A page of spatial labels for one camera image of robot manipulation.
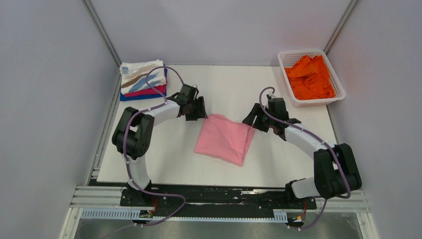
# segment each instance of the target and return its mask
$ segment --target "black mounting plate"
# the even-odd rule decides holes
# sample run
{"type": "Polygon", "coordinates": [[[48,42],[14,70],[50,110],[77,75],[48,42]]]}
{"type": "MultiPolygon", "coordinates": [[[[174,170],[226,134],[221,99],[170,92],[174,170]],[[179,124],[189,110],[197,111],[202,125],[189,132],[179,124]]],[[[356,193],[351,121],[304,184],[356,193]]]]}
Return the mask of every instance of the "black mounting plate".
{"type": "MultiPolygon", "coordinates": [[[[305,198],[292,202],[284,188],[223,187],[149,184],[145,190],[154,193],[181,194],[187,203],[177,217],[272,218],[273,209],[316,209],[315,200],[305,198]]],[[[155,216],[167,216],[182,202],[176,197],[151,197],[129,185],[122,190],[120,205],[152,207],[157,200],[155,216]]]]}

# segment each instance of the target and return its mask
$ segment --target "white folded shirt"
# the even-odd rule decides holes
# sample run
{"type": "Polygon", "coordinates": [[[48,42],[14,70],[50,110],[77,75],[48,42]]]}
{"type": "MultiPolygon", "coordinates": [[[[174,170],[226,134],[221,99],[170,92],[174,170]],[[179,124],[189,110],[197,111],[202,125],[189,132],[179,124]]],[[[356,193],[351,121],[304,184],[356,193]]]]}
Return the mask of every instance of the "white folded shirt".
{"type": "MultiPolygon", "coordinates": [[[[122,63],[121,73],[121,93],[127,94],[148,89],[145,83],[146,74],[158,66],[164,66],[163,61],[149,61],[141,63],[122,63]]],[[[148,83],[152,86],[162,86],[166,84],[164,68],[157,69],[148,76],[148,83]]]]}

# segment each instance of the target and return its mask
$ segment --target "pink cloth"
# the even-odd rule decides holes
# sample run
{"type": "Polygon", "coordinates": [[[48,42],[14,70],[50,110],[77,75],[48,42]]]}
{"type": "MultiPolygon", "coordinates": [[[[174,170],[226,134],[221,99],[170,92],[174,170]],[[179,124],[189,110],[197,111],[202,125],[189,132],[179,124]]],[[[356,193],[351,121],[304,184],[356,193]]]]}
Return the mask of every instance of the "pink cloth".
{"type": "Polygon", "coordinates": [[[254,133],[250,126],[212,114],[204,120],[195,153],[242,166],[254,133]]]}

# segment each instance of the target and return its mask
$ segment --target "white wall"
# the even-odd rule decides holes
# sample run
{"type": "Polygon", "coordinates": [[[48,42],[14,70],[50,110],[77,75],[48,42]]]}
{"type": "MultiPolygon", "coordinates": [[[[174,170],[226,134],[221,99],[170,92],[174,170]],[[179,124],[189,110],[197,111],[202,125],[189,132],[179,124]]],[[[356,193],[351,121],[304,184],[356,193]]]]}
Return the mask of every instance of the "white wall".
{"type": "Polygon", "coordinates": [[[117,67],[80,0],[0,3],[0,238],[59,236],[117,67]]]}
{"type": "Polygon", "coordinates": [[[363,0],[329,54],[347,91],[330,113],[383,239],[422,235],[421,9],[420,0],[363,0]]]}
{"type": "Polygon", "coordinates": [[[92,0],[123,62],[278,65],[324,48],[349,0],[92,0]]]}

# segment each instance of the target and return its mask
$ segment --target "white table surface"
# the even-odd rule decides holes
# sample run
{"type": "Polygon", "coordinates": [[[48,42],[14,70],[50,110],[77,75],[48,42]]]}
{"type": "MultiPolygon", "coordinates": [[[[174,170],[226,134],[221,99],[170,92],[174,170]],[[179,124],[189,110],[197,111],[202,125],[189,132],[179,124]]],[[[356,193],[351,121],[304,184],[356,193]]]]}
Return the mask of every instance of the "white table surface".
{"type": "MultiPolygon", "coordinates": [[[[196,84],[204,96],[207,114],[225,115],[241,122],[258,102],[267,86],[276,88],[275,96],[284,97],[291,118],[297,118],[324,140],[335,142],[325,106],[294,108],[283,83],[280,67],[256,66],[172,66],[188,85],[196,84]]],[[[168,71],[167,93],[178,92],[181,83],[168,71]]],[[[123,110],[132,106],[144,109],[163,100],[120,102],[111,135],[123,110]]],[[[296,146],[272,133],[256,131],[242,167],[223,160],[194,153],[203,120],[171,119],[154,127],[146,153],[148,174],[153,183],[284,187],[294,179],[313,177],[313,161],[296,146]]],[[[108,139],[98,182],[127,182],[122,156],[108,139]]]]}

